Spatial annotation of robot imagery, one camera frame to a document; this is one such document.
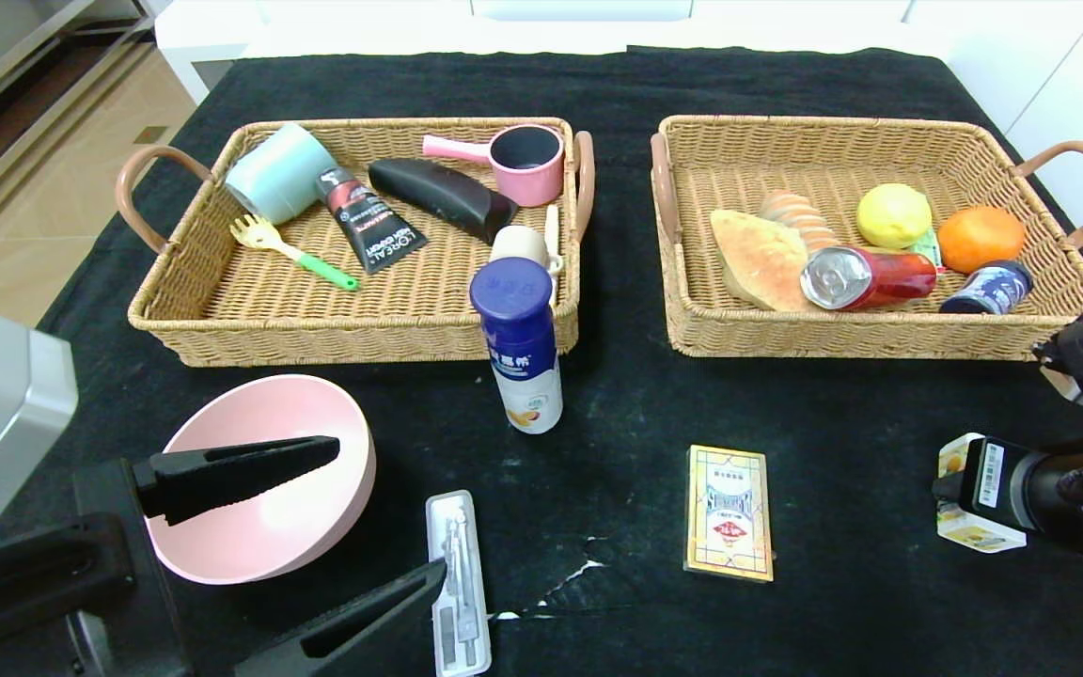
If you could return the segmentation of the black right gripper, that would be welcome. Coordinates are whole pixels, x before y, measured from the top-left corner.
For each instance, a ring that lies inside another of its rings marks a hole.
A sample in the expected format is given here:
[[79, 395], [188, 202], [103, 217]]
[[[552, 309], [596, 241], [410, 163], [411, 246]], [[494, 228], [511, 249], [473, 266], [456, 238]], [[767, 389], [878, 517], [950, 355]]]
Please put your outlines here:
[[1075, 507], [1059, 493], [1069, 468], [1059, 455], [981, 437], [968, 443], [965, 470], [932, 481], [936, 502], [1005, 528], [1034, 534], [1065, 534], [1075, 525]]

